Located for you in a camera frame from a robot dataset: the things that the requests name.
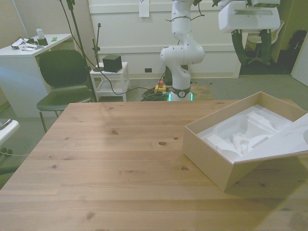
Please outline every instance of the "box lid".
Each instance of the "box lid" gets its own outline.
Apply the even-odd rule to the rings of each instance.
[[[308,152],[308,114],[305,114],[234,164],[282,158]]]

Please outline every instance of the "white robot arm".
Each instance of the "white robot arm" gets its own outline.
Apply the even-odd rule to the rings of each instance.
[[[169,46],[161,51],[162,62],[172,73],[172,101],[191,100],[191,74],[181,65],[202,62],[205,52],[192,36],[191,6],[194,0],[174,0],[172,6],[172,34],[183,45]]]
[[[181,65],[200,63],[205,56],[203,48],[192,36],[190,18],[192,4],[196,5],[202,0],[173,1],[172,34],[183,45],[163,48],[160,58],[172,73],[171,100],[191,100],[191,75]],[[213,6],[221,9],[218,15],[219,28],[222,32],[232,34],[234,48],[242,64],[246,64],[242,32],[260,32],[264,47],[270,49],[270,32],[280,26],[277,10],[280,0],[213,0],[213,3]],[[264,63],[268,62],[268,58],[269,53],[265,55]]]

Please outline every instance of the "stand pole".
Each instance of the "stand pole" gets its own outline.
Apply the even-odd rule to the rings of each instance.
[[[73,18],[73,21],[74,21],[74,25],[75,25],[75,29],[76,29],[76,33],[77,33],[77,36],[78,36],[78,41],[79,41],[79,45],[80,45],[80,49],[81,49],[81,52],[82,52],[82,56],[83,56],[85,65],[86,65],[86,67],[88,67],[86,55],[85,55],[85,52],[83,50],[83,46],[82,46],[82,42],[81,42],[79,30],[78,30],[76,18],[75,18],[75,15],[74,15],[73,5],[75,5],[75,0],[66,0],[66,2],[67,2],[68,9],[72,13],[72,18]],[[91,76],[90,76],[90,72],[88,72],[88,79],[89,79],[90,87],[91,87],[91,90],[92,90],[92,94],[95,94],[94,87],[93,87],[92,80],[91,80]]]
[[[96,62],[97,62],[97,67],[93,69],[93,71],[95,72],[101,72],[104,70],[104,67],[101,67],[100,64],[99,64],[99,60],[98,60],[98,51],[101,50],[101,48],[98,46],[98,36],[100,34],[100,27],[101,27],[101,24],[98,23],[97,24],[97,27],[98,27],[98,30],[97,30],[97,40],[96,40],[96,45],[95,45],[95,41],[94,39],[92,40],[93,41],[93,46],[94,48],[92,48],[94,50],[94,54],[95,54],[95,58],[96,58]]]

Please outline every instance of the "wooden table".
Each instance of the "wooden table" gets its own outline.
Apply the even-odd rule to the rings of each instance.
[[[0,191],[1,231],[307,230],[308,158],[222,192],[184,126],[235,101],[70,104]]]

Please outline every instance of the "cable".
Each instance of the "cable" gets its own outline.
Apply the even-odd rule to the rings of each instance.
[[[201,13],[201,10],[200,10],[200,3],[198,3],[198,9],[199,9],[200,15],[197,16],[197,17],[194,17],[193,19],[191,19],[190,17],[187,17],[187,16],[180,16],[180,17],[175,17],[175,18],[173,18],[173,19],[171,19],[171,20],[167,20],[167,19],[165,19],[165,20],[168,21],[168,22],[172,22],[174,19],[177,19],[177,18],[189,18],[189,19],[192,21],[192,20],[194,20],[194,19],[196,19],[196,18],[198,18],[198,17],[205,16],[204,14]]]
[[[8,154],[8,153],[3,153],[3,152],[0,152],[1,154],[4,154],[4,155],[13,155],[13,154]]]
[[[158,83],[162,80],[165,73],[160,77]],[[141,102],[143,102],[143,101],[159,101],[160,99],[167,99],[168,96],[169,96],[168,93],[170,93],[170,92],[171,92],[171,89],[167,88],[167,92],[165,94],[163,94],[161,91],[155,93],[155,87],[151,88],[151,89],[147,90],[144,94],[142,94],[143,99],[141,100]]]
[[[199,9],[199,13],[200,13],[200,15],[199,15],[199,16],[197,16],[197,17],[194,17],[193,19],[196,19],[196,18],[201,17],[201,16],[202,16],[202,17],[204,17],[204,16],[205,16],[204,14],[202,14],[202,13],[201,13],[201,10],[200,10],[200,2],[198,3],[198,9]]]
[[[66,14],[66,10],[65,10],[65,8],[64,8],[64,6],[63,6],[62,0],[60,0],[60,3],[61,3],[61,5],[62,5],[64,14],[65,14],[65,17],[66,17],[66,20],[67,20],[67,23],[68,23],[69,31],[71,32],[71,35],[72,35],[72,38],[74,39],[74,41],[75,41],[75,43],[77,44],[77,46],[81,49],[80,45],[78,44],[78,42],[76,41],[76,39],[75,39],[75,37],[74,37],[74,35],[73,35],[72,28],[71,28],[70,22],[69,22],[69,20],[68,20],[67,14]],[[86,55],[85,55],[85,57],[86,57],[86,59],[88,60],[88,62],[89,62],[93,67],[96,67],[96,66],[90,61],[90,59],[89,59]],[[102,71],[100,71],[100,73],[109,81],[111,90],[113,91],[113,93],[114,93],[115,95],[123,95],[123,94],[126,94],[127,92],[130,92],[130,91],[135,90],[135,89],[138,89],[138,88],[149,90],[148,88],[137,87],[137,88],[130,89],[130,90],[128,90],[128,91],[126,91],[126,92],[123,92],[123,93],[116,93],[116,92],[114,91],[113,87],[112,87],[111,81],[107,78],[106,75],[104,75],[104,73],[103,73]]]

